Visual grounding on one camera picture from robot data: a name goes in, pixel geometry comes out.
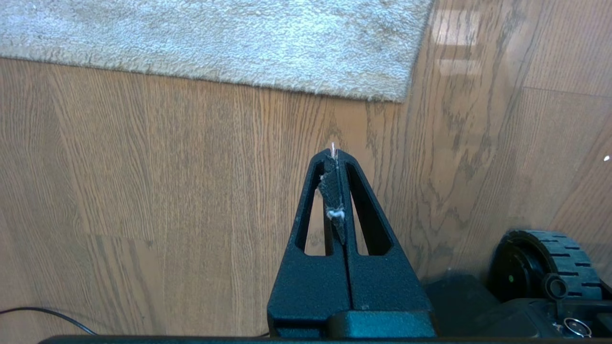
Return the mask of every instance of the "wood grain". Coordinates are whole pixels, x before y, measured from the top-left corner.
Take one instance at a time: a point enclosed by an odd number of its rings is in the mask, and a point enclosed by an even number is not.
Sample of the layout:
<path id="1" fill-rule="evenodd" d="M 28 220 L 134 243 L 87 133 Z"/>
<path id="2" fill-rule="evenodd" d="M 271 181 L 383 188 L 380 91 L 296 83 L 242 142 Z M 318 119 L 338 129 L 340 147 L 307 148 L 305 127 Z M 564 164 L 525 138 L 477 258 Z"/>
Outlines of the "wood grain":
<path id="1" fill-rule="evenodd" d="M 437 277 L 459 256 L 470 256 L 474 246 L 464 250 L 460 243 L 475 226 L 494 224 L 480 222 L 486 215 L 475 211 L 543 10 L 542 2 L 532 1 L 438 3 L 434 39 L 422 47 L 409 121 L 393 159 L 398 164 L 384 178 L 395 190 L 387 215 L 396 228 L 407 227 L 400 240 L 421 277 Z"/>
<path id="2" fill-rule="evenodd" d="M 608 3 L 438 1 L 402 104 L 0 59 L 0 308 L 266 332 L 308 161 L 332 141 L 424 280 L 483 272 L 516 225 L 571 234 L 610 279 Z M 0 318 L 2 342 L 61 333 L 79 331 Z"/>
<path id="3" fill-rule="evenodd" d="M 581 161 L 571 191 L 550 223 L 568 233 L 591 257 L 599 276 L 612 283 L 612 99 L 606 99 L 605 123 Z"/>
<path id="4" fill-rule="evenodd" d="M 612 96 L 610 1 L 549 3 L 525 86 Z"/>

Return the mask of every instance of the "wooden floor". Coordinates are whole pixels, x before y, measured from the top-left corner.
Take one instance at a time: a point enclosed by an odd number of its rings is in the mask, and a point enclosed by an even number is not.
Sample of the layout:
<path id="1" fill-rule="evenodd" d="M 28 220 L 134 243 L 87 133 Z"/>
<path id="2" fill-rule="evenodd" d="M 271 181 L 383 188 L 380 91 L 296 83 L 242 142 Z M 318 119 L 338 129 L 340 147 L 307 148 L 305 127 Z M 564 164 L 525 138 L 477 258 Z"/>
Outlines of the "wooden floor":
<path id="1" fill-rule="evenodd" d="M 332 141 L 422 279 L 479 274 L 530 226 L 612 282 L 610 32 L 606 0 L 438 1 L 403 104 L 2 59 L 0 308 L 102 334 L 266 332 L 307 163 Z M 0 316 L 3 343 L 79 333 Z"/>

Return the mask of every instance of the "black cable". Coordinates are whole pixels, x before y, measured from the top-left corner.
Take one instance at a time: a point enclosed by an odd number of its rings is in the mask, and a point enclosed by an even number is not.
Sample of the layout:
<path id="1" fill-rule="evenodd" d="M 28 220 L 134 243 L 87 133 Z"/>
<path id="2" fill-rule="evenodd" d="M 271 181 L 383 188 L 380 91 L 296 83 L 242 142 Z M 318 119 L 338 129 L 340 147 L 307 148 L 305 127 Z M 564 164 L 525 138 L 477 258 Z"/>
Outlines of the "black cable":
<path id="1" fill-rule="evenodd" d="M 71 317 L 69 317 L 67 315 L 63 315 L 62 313 L 55 312 L 54 310 L 46 309 L 46 308 L 40 308 L 40 307 L 17 307 L 17 308 L 11 308 L 11 309 L 7 309 L 7 310 L 3 310 L 3 311 L 0 312 L 0 315 L 6 314 L 6 313 L 10 313 L 10 312 L 16 312 L 18 310 L 33 310 L 33 311 L 36 311 L 36 312 L 43 312 L 43 313 L 47 313 L 47 314 L 50 314 L 50 315 L 54 315 L 54 316 L 56 316 L 58 318 L 62 318 L 64 320 L 68 321 L 69 323 L 71 323 L 74 326 L 80 328 L 81 330 L 87 332 L 88 334 L 98 335 L 94 331 L 90 330 L 87 326 L 79 323 L 78 321 L 74 320 L 73 318 L 71 318 Z"/>

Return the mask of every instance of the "white thread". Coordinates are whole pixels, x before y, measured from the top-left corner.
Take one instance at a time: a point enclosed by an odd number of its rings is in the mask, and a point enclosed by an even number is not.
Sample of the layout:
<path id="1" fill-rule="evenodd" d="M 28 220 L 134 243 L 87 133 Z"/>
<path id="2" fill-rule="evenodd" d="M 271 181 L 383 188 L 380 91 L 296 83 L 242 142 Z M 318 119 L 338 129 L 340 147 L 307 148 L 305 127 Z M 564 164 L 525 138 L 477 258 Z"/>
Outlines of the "white thread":
<path id="1" fill-rule="evenodd" d="M 332 217 L 339 217 L 342 220 L 344 220 L 344 210 L 342 210 L 342 209 L 339 209 L 339 210 L 328 210 L 327 211 L 327 218 L 331 220 Z"/>

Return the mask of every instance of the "rubber wheel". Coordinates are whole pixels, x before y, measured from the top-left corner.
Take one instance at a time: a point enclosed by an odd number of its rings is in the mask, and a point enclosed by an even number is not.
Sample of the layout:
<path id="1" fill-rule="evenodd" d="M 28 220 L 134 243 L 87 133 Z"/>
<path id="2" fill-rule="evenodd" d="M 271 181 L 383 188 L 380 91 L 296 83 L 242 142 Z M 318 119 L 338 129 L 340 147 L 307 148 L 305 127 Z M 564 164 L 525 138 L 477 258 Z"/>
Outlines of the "rubber wheel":
<path id="1" fill-rule="evenodd" d="M 488 288 L 500 301 L 546 297 L 542 283 L 557 274 L 567 284 L 566 298 L 601 300 L 597 272 L 587 254 L 563 233 L 511 230 L 493 256 Z"/>

